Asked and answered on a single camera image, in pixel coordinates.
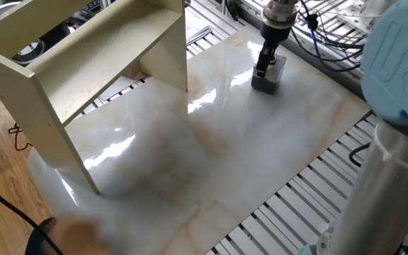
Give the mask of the person right hand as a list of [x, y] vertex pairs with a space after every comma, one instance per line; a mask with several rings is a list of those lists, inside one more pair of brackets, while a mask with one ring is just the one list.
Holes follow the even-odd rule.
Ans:
[[50, 236], [63, 255], [111, 255], [99, 239], [96, 226], [87, 220], [60, 219]]

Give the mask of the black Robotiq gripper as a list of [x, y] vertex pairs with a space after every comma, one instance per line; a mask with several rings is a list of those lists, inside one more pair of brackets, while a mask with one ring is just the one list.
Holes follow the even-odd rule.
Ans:
[[266, 70], [274, 58], [278, 45], [287, 40], [290, 35], [291, 27], [273, 28], [269, 25], [261, 24], [261, 37], [264, 39], [263, 47], [259, 53], [258, 62], [256, 63], [256, 75], [265, 77]]

